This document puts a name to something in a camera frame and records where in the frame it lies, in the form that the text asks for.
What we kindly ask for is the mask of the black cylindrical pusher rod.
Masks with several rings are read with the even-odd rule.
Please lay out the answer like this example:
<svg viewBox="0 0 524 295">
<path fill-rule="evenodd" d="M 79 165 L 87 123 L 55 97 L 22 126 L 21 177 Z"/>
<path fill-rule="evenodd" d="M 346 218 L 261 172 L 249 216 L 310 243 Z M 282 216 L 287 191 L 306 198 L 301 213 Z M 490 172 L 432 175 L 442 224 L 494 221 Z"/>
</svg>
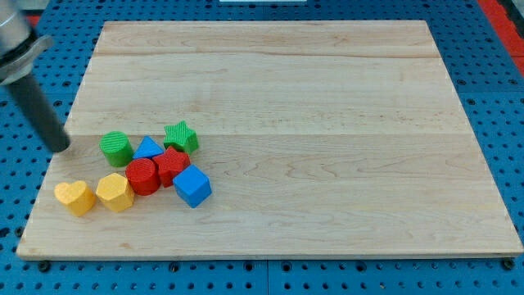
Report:
<svg viewBox="0 0 524 295">
<path fill-rule="evenodd" d="M 31 73 L 8 84 L 7 91 L 48 150 L 62 152 L 70 146 L 69 135 Z"/>
</svg>

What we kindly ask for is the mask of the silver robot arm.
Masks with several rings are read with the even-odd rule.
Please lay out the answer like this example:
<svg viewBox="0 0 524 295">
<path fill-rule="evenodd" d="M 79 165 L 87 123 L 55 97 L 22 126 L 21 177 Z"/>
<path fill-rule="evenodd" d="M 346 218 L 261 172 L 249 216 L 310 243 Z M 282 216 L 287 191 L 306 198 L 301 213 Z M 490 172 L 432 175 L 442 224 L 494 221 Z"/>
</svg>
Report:
<svg viewBox="0 0 524 295">
<path fill-rule="evenodd" d="M 14 1 L 1 0 L 1 86 L 47 149 L 62 152 L 70 137 L 32 74 L 34 60 L 52 45 L 52 38 L 38 35 Z"/>
</svg>

